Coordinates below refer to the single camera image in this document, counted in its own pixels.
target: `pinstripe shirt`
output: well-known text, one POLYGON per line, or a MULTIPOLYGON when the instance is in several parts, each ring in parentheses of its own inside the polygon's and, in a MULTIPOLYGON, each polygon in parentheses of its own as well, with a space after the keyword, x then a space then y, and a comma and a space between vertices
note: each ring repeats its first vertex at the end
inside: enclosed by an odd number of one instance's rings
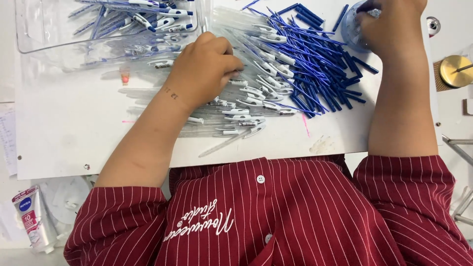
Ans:
POLYGON ((155 187, 94 188, 64 256, 72 266, 465 266, 439 156, 256 159, 173 169, 155 187))

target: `forearm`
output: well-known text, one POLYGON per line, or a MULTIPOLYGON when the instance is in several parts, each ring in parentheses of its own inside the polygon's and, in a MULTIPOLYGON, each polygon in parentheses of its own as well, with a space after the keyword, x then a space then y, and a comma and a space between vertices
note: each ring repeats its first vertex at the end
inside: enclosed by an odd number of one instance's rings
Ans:
POLYGON ((157 186, 190 111, 164 86, 105 164, 96 186, 157 186))
POLYGON ((369 133, 370 155, 437 155, 429 66, 422 42, 383 58, 383 78, 369 133))

